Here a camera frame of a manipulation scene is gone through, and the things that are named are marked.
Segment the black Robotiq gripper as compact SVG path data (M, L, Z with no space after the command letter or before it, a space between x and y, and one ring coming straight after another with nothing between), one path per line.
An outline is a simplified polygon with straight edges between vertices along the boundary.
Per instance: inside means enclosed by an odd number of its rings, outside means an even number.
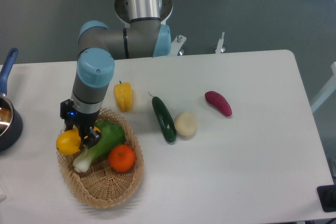
M75 126L81 137L82 148L92 148L102 137L100 131L94 127L99 111L100 109L94 109L94 112L81 112L70 99L60 104L60 117L64 120L65 131L72 130Z

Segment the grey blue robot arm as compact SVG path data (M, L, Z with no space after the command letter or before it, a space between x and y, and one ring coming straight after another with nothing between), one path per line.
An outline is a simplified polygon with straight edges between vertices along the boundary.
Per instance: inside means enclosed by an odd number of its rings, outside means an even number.
M60 104L66 130L76 127L80 148L96 145L95 131L115 59L166 56L171 52L171 33L160 17L160 0L127 0L129 26L111 30L96 20L82 25L78 36L78 58L71 97Z

